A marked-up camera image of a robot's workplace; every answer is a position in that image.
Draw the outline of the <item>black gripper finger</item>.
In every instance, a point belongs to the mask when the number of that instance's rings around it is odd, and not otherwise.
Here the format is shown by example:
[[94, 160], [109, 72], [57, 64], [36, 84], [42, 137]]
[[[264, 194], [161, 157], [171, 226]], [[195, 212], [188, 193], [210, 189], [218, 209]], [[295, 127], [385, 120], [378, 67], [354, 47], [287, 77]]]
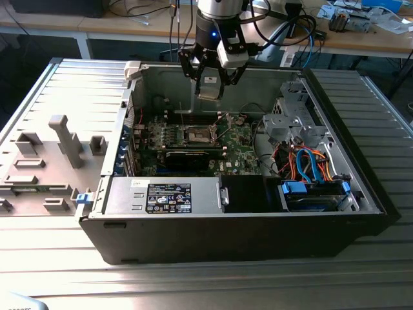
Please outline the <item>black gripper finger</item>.
[[[207, 53], [200, 45], [193, 45], [190, 48], [180, 48], [177, 54], [184, 75], [196, 82], [194, 94], [199, 95], [201, 90], [201, 75], [207, 66]], [[191, 60], [194, 58], [199, 61], [196, 68], [191, 64]]]
[[238, 81], [240, 80], [241, 76], [245, 72], [248, 64], [243, 65], [242, 67], [236, 68], [231, 75], [228, 74], [228, 70], [224, 69], [222, 67], [218, 68], [218, 73], [220, 77], [220, 88], [219, 88], [219, 94], [218, 94], [218, 99], [221, 99], [223, 97], [225, 87], [229, 85], [236, 85]]

